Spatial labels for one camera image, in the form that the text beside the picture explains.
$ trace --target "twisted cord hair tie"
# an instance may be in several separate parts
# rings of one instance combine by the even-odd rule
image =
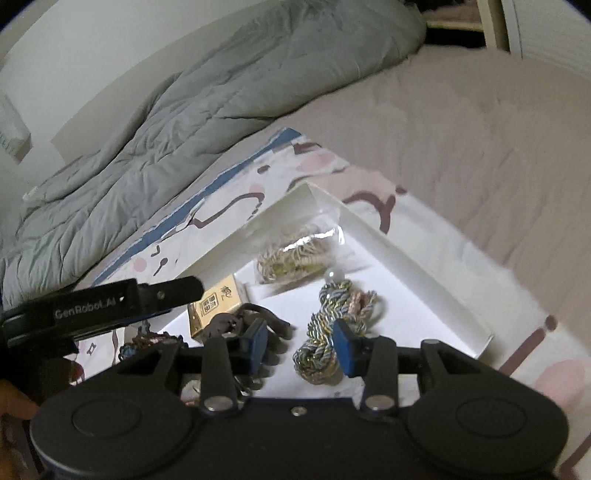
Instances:
[[[332,341],[335,320],[343,319],[353,333],[363,336],[377,299],[376,292],[354,289],[350,280],[325,284],[319,294],[320,310],[308,324],[308,339],[293,356],[298,374],[314,385],[332,377],[339,366]]]

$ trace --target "white pearl bead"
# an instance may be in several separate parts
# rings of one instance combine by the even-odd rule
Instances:
[[[340,283],[345,279],[344,273],[337,267],[330,267],[324,272],[324,281],[326,283]]]

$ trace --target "silver screw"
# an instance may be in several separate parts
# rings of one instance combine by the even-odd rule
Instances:
[[[294,417],[302,417],[308,413],[308,409],[306,407],[293,407],[291,409],[291,414]]]
[[[231,398],[225,395],[216,395],[215,397],[209,397],[203,402],[206,409],[213,412],[221,412],[230,410],[234,406],[234,402]]]
[[[372,395],[365,400],[365,405],[373,411],[385,411],[395,406],[396,402],[387,395]]]

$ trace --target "white panel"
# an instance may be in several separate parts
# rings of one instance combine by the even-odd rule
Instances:
[[[566,0],[514,0],[524,57],[591,78],[591,22]]]

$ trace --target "white box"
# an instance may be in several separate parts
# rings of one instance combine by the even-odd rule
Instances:
[[[291,357],[306,339],[306,327],[311,314],[320,307],[318,293],[323,285],[321,278],[273,296],[268,296],[266,288],[254,285],[252,259],[255,253],[248,245],[263,244],[272,226],[284,222],[285,218],[298,218],[303,212],[313,215],[329,209],[340,211],[340,226],[345,233],[346,244],[366,265],[347,274],[347,277],[355,286],[376,290],[380,296],[378,311],[381,314],[372,322],[372,333],[388,336],[399,346],[409,347],[418,347],[425,338],[437,338],[474,358],[480,357],[492,340],[492,332],[481,319],[404,255],[382,232],[370,227],[324,190],[303,183],[181,274],[181,277],[199,277],[207,289],[228,274],[236,273],[236,279],[246,285],[251,302],[270,309],[294,325],[295,334],[289,342],[288,352],[281,355],[279,365],[272,367],[272,376],[265,381],[260,395],[353,397],[361,391],[361,379],[345,378],[338,385],[310,385],[293,368]],[[177,309],[165,318],[155,320],[156,324],[150,321],[159,331],[183,335],[191,346],[198,345],[190,339],[186,309]],[[411,386],[405,388],[404,383],[401,381],[401,402],[412,403],[416,397],[416,387],[410,382],[408,385]]]

